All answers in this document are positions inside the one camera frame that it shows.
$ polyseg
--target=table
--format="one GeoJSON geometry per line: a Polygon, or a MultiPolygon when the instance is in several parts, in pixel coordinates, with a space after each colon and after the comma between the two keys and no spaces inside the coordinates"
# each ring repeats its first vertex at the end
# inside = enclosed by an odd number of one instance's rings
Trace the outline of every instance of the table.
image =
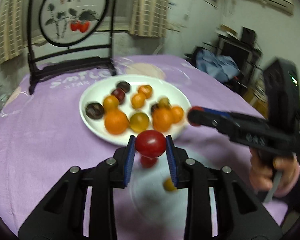
{"type": "MultiPolygon", "coordinates": [[[[115,58],[115,63],[119,74],[165,79],[178,87],[192,105],[260,116],[239,95],[181,58],[131,56],[115,58]]],[[[0,216],[15,234],[71,166],[90,168],[114,154],[117,147],[96,137],[84,125],[78,111],[83,91],[109,76],[106,69],[63,74],[39,83],[33,95],[27,92],[29,76],[26,76],[2,110],[0,216]]],[[[232,167],[249,185],[248,148],[229,142],[216,130],[189,126],[175,140],[175,145],[208,167],[232,167]]],[[[181,190],[168,195],[162,190],[160,180],[169,175],[167,166],[164,155],[159,165],[149,171],[142,170],[135,161],[128,188],[114,191],[119,240],[183,239],[187,193],[181,190]]],[[[280,224],[287,211],[286,204],[272,201],[266,208],[280,224]]]]}

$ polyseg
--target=plate rim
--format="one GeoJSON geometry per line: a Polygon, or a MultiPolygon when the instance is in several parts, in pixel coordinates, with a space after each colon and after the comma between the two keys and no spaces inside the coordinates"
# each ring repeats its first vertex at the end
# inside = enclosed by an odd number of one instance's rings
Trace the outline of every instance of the plate rim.
{"type": "Polygon", "coordinates": [[[80,100],[79,100],[79,112],[80,112],[80,117],[82,119],[82,121],[84,122],[84,124],[86,125],[86,127],[96,136],[98,136],[99,138],[103,139],[104,141],[106,142],[109,142],[113,145],[118,145],[118,146],[126,146],[125,144],[121,144],[120,142],[114,142],[113,140],[109,139],[108,136],[105,136],[103,134],[96,134],[96,132],[94,131],[94,129],[92,129],[92,127],[90,126],[90,124],[87,122],[87,120],[85,119],[85,117],[83,116],[83,111],[82,111],[82,101],[83,101],[83,98],[85,97],[85,95],[87,93],[89,93],[95,86],[99,85],[100,82],[105,82],[111,78],[118,78],[118,77],[122,77],[122,79],[124,80],[124,77],[143,77],[143,78],[147,78],[147,79],[152,79],[152,80],[159,80],[160,82],[162,83],[166,83],[167,85],[179,90],[183,95],[184,97],[186,98],[188,104],[189,104],[189,107],[191,107],[191,103],[189,101],[189,99],[186,97],[186,95],[179,89],[177,88],[176,86],[170,84],[169,82],[165,81],[165,80],[162,80],[160,78],[155,78],[155,77],[150,77],[150,76],[146,76],[146,75],[138,75],[138,74],[124,74],[124,75],[117,75],[117,76],[111,76],[111,77],[108,77],[108,78],[104,78],[102,80],[99,80],[97,82],[95,82],[94,84],[90,85],[89,87],[86,88],[85,91],[83,91],[82,95],[80,96],[80,100]]]}

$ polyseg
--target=human hand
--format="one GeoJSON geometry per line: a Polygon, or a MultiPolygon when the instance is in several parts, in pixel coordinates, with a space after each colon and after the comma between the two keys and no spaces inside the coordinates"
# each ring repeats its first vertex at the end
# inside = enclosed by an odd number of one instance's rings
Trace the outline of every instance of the human hand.
{"type": "MultiPolygon", "coordinates": [[[[272,188],[272,169],[261,162],[256,149],[251,148],[250,152],[252,155],[250,183],[256,190],[269,191],[272,188]]],[[[277,192],[288,187],[293,182],[298,169],[300,170],[296,156],[293,159],[277,157],[273,161],[273,166],[276,170],[283,171],[277,192]]]]}

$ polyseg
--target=black speaker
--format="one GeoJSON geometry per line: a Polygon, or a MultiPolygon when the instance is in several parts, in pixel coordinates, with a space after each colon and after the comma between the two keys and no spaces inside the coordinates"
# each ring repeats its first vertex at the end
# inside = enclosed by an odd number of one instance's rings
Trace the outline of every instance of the black speaker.
{"type": "Polygon", "coordinates": [[[242,28],[241,41],[253,47],[256,41],[256,32],[248,28],[242,28]]]}

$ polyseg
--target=round decorative screen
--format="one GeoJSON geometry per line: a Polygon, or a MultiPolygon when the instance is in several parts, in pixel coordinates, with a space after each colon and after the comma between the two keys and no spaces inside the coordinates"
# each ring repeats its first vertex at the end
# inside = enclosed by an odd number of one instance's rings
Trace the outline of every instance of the round decorative screen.
{"type": "Polygon", "coordinates": [[[39,13],[42,35],[52,45],[83,41],[102,22],[109,0],[43,0],[39,13]]]}

